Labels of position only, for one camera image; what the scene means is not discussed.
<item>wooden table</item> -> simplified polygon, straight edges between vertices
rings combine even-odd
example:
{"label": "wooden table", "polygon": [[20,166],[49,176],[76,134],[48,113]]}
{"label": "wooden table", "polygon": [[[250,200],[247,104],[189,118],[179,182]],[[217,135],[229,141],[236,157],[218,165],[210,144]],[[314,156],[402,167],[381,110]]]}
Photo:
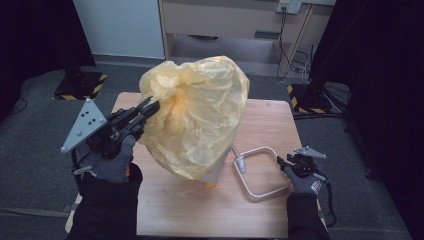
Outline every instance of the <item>wooden table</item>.
{"label": "wooden table", "polygon": [[[139,103],[139,93],[121,93],[113,111]],[[240,152],[261,146],[286,158],[301,147],[287,102],[249,99],[234,145]],[[137,234],[177,237],[287,237],[288,193],[250,202],[229,154],[217,187],[209,189],[195,180],[182,180],[163,169],[145,146],[137,144],[134,162],[143,171],[139,192]],[[278,164],[268,155],[246,158],[245,179],[252,191],[269,192],[289,184]],[[66,230],[72,227],[71,213]]]}

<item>power outlet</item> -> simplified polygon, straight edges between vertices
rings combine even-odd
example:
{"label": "power outlet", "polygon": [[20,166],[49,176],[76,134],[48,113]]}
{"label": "power outlet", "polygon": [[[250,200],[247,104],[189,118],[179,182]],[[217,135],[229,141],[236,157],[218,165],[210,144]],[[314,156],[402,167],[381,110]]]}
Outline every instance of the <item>power outlet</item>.
{"label": "power outlet", "polygon": [[290,1],[280,0],[280,2],[277,5],[276,11],[281,13],[282,12],[288,13],[289,7],[290,7]]}

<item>plastic bag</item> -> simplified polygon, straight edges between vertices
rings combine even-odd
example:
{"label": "plastic bag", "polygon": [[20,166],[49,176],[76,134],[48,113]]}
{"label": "plastic bag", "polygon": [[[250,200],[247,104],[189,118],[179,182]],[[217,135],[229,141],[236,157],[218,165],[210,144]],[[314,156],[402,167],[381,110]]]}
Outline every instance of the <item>plastic bag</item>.
{"label": "plastic bag", "polygon": [[139,142],[174,175],[200,179],[228,154],[249,85],[225,56],[152,68],[140,79],[142,100],[152,96],[161,108],[147,121]]}

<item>gray glove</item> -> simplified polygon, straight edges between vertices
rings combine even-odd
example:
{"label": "gray glove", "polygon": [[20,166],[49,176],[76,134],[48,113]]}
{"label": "gray glove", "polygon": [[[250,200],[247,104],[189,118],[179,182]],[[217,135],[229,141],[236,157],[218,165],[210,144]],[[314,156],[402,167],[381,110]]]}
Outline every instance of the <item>gray glove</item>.
{"label": "gray glove", "polygon": [[286,166],[284,168],[284,172],[287,174],[287,177],[290,178],[290,180],[292,181],[295,193],[312,193],[318,196],[322,185],[321,179],[315,177],[314,175],[309,175],[305,178],[300,178],[293,172],[293,169],[289,166]]}
{"label": "gray glove", "polygon": [[127,181],[126,171],[132,158],[134,145],[135,138],[129,135],[122,141],[119,154],[114,159],[105,159],[95,154],[85,144],[80,144],[77,147],[77,153],[83,158],[80,166],[89,169],[88,172],[98,179],[111,183],[124,183]]}

